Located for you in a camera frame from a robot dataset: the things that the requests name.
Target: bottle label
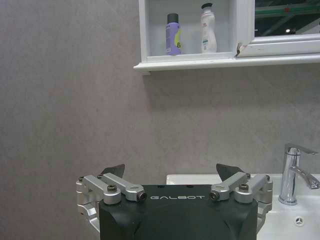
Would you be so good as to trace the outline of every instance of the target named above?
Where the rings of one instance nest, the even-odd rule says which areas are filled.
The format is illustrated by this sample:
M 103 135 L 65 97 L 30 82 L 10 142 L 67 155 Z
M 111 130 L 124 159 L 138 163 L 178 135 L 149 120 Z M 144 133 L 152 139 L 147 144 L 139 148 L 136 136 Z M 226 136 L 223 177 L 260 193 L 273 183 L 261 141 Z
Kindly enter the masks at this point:
M 178 32 L 174 37 L 174 44 L 176 45 L 177 48 L 181 48 L 180 35 L 181 35 L 181 29 L 178 30 Z
M 203 50 L 206 51 L 208 49 L 209 39 L 208 39 L 208 25 L 205 22 L 202 24 L 202 31 L 203 31 L 202 47 L 203 47 Z

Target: wall shelf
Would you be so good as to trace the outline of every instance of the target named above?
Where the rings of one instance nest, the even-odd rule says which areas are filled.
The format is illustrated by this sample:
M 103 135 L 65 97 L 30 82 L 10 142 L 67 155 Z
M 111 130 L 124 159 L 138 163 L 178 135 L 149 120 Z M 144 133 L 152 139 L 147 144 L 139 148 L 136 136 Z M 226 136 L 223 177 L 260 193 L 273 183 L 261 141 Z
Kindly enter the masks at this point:
M 216 53 L 201 53 L 203 0 L 139 0 L 141 63 L 150 71 L 320 63 L 320 34 L 255 37 L 255 0 L 213 0 Z M 178 13 L 182 54 L 166 54 L 167 14 Z

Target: sink basin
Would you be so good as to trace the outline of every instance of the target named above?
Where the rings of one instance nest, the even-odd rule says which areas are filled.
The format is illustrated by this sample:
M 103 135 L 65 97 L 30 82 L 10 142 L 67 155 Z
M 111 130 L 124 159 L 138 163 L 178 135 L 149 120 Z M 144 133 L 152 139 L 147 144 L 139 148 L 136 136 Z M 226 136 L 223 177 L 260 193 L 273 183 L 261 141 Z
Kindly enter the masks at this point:
M 265 224 L 257 240 L 319 240 L 320 239 L 320 189 L 310 190 L 302 179 L 296 181 L 298 204 L 287 206 L 278 201 L 282 174 L 269 174 L 273 180 L 272 210 L 266 215 Z M 217 184 L 217 174 L 171 174 L 168 185 Z

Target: metal bracket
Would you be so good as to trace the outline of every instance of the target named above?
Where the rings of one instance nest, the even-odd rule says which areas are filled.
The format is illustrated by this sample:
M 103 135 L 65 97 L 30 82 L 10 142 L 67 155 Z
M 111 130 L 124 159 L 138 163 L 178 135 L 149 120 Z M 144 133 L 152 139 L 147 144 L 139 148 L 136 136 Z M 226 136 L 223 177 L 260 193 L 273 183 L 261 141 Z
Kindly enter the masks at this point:
M 93 175 L 80 177 L 76 181 L 78 212 L 86 217 L 95 233 L 100 235 L 99 201 L 113 205 L 121 201 L 121 191 L 108 191 L 108 185 Z
M 147 198 L 147 194 L 142 185 L 130 183 L 112 173 L 104 174 L 101 180 L 107 184 L 116 185 L 129 201 L 141 202 Z
M 215 194 L 216 201 L 228 200 L 230 193 L 240 184 L 248 181 L 248 176 L 244 172 L 237 172 L 221 183 L 211 185 L 211 193 Z
M 234 190 L 234 199 L 241 204 L 249 204 L 254 200 L 254 195 L 267 183 L 266 175 L 258 174 L 247 183 L 247 189 L 239 186 Z
M 234 199 L 240 204 L 250 204 L 255 199 L 258 203 L 257 233 L 266 221 L 266 214 L 272 210 L 273 181 L 268 175 L 258 174 L 248 180 L 248 175 L 237 172 L 222 183 L 211 186 L 213 201 L 228 200 L 234 191 Z

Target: bolt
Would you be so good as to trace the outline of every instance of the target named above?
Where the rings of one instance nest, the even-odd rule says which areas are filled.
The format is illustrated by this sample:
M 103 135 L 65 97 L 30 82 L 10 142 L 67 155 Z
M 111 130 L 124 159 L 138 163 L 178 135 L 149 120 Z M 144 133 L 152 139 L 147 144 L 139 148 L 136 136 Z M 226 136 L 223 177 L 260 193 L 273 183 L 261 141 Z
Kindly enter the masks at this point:
M 248 184 L 240 184 L 239 185 L 239 190 L 242 191 L 242 192 L 248 192 L 249 191 Z
M 138 202 L 143 202 L 146 199 L 147 199 L 147 194 L 145 193 L 145 191 L 140 191 L 137 193 L 136 200 Z
M 109 193 L 115 193 L 117 191 L 116 185 L 108 185 L 107 190 Z
M 212 200 L 213 202 L 216 202 L 216 201 L 219 200 L 220 195 L 219 195 L 218 192 L 213 191 L 213 192 L 210 192 L 210 198 L 211 198 L 211 200 Z

